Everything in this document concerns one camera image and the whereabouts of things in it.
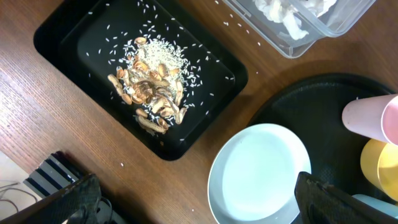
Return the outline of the pink plastic cup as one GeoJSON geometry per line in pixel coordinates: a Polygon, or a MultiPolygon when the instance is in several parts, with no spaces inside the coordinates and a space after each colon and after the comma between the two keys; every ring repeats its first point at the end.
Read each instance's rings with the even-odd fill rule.
{"type": "Polygon", "coordinates": [[[351,101],[341,118],[351,132],[397,145],[397,94],[351,101]]]}

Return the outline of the peanut shells and rice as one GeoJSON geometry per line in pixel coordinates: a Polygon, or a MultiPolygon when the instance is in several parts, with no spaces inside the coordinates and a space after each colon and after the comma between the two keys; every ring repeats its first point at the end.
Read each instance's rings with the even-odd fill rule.
{"type": "Polygon", "coordinates": [[[100,1],[78,53],[139,126],[183,143],[233,89],[234,74],[158,1],[100,1]]]}

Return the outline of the blue plastic cup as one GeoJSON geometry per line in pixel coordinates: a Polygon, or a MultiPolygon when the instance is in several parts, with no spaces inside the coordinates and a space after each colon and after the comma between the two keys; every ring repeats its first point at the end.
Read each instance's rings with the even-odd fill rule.
{"type": "Polygon", "coordinates": [[[386,215],[392,216],[395,219],[397,219],[398,216],[397,205],[393,205],[391,203],[387,203],[382,200],[378,200],[376,198],[362,194],[356,194],[353,195],[353,197],[365,203],[366,205],[369,205],[370,207],[375,208],[376,210],[379,210],[380,212],[385,213],[386,215]]]}

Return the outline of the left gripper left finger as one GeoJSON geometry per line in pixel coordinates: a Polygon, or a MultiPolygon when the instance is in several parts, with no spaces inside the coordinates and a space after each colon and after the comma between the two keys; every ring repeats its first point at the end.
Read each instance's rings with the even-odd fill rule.
{"type": "Polygon", "coordinates": [[[7,217],[1,223],[97,223],[96,210],[100,200],[99,179],[90,174],[7,217]]]}

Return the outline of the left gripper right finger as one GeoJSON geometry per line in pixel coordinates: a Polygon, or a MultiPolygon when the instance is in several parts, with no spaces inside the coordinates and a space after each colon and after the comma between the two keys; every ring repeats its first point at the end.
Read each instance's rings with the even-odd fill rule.
{"type": "Polygon", "coordinates": [[[298,174],[294,194],[304,224],[397,224],[396,218],[308,172],[298,174]]]}

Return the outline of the white napkin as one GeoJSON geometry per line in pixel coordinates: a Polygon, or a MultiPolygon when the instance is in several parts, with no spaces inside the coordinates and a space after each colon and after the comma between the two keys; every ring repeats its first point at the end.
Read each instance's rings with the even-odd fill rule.
{"type": "MultiPolygon", "coordinates": [[[[257,9],[261,11],[269,21],[283,23],[289,35],[294,40],[299,40],[309,35],[302,30],[302,21],[294,15],[297,9],[286,0],[253,0],[257,9]]],[[[314,16],[320,17],[328,12],[336,0],[299,0],[314,16]]]]}

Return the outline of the grey round plate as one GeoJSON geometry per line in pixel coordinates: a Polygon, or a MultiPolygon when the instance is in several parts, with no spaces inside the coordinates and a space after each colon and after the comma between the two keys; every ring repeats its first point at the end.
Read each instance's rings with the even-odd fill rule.
{"type": "Polygon", "coordinates": [[[312,171],[308,152],[291,130],[272,123],[235,134],[216,155],[208,203],[217,223],[293,223],[300,210],[294,190],[312,171]]]}

